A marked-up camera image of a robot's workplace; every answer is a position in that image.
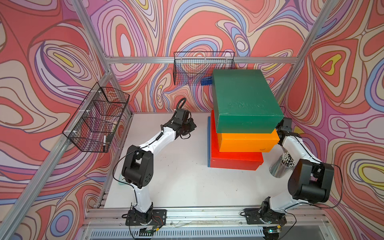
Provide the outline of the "blue shoebox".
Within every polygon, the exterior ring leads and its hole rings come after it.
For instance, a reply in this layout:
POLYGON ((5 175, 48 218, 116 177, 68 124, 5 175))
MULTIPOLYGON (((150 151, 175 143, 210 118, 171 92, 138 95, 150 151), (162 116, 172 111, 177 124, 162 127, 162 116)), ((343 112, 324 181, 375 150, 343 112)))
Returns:
POLYGON ((211 167, 211 117, 208 117, 208 120, 207 120, 207 154, 208 154, 207 166, 208 168, 210 168, 211 167))

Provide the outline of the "red shoebox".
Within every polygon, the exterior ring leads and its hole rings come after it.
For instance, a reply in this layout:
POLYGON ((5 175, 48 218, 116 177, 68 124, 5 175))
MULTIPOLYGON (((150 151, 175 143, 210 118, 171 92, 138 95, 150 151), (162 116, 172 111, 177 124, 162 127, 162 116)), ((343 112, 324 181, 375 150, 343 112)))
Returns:
POLYGON ((211 111, 211 168, 255 171, 264 163, 262 153, 227 153, 219 151, 214 111, 211 111))

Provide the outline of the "green shoebox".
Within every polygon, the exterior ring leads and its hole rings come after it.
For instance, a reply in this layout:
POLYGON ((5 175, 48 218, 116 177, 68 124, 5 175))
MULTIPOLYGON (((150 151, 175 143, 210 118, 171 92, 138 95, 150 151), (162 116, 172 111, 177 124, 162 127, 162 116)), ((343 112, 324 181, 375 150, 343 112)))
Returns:
POLYGON ((214 70, 212 86, 218 133, 270 134, 284 118, 260 70, 214 70))

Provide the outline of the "orange shoebox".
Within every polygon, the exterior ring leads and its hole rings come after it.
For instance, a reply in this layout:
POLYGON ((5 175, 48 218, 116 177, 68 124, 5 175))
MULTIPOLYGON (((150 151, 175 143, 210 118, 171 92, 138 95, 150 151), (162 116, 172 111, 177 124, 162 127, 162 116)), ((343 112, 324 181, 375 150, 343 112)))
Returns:
POLYGON ((267 153, 278 144, 276 130, 270 134, 228 134, 217 133, 220 152, 267 153))

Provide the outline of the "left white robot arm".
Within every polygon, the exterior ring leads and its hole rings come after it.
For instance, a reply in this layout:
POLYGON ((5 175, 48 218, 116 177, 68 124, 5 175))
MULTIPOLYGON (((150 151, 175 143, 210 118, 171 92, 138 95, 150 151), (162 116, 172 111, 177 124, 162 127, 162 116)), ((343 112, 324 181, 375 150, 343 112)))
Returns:
POLYGON ((177 138, 189 136, 196 127, 191 112, 177 108, 171 119, 161 125, 161 130, 154 137, 139 146, 129 147, 121 175, 134 189, 135 211, 146 214, 153 208, 148 185, 154 176, 155 156, 177 138))

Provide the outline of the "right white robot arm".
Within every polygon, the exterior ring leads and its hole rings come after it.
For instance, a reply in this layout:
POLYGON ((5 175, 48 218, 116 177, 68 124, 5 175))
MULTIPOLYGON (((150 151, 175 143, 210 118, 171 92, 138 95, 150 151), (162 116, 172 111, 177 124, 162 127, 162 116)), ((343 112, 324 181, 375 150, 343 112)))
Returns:
POLYGON ((264 218, 280 218, 300 204, 327 202, 334 179, 334 167, 321 162, 305 146, 300 134, 292 130, 292 119, 284 117, 276 130, 283 153, 270 166, 270 174, 275 178, 292 174, 283 192, 263 201, 260 214, 264 218))

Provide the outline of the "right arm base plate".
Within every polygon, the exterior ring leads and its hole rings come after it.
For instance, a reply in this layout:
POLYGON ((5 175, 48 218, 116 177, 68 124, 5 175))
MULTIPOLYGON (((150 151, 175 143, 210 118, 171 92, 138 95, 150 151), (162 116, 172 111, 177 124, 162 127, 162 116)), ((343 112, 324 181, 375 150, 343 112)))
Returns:
POLYGON ((248 225, 281 225, 287 223, 286 215, 276 213, 270 209, 247 208, 240 212, 245 217, 248 225))

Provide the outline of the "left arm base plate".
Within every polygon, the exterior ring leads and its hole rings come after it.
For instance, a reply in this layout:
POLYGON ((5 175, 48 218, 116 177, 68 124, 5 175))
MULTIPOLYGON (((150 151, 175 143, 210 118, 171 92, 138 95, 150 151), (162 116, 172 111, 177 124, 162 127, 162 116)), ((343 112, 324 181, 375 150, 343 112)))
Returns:
POLYGON ((167 221, 167 210, 155 209, 141 213, 132 209, 123 214, 122 218, 126 220, 126 226, 164 226, 167 221))

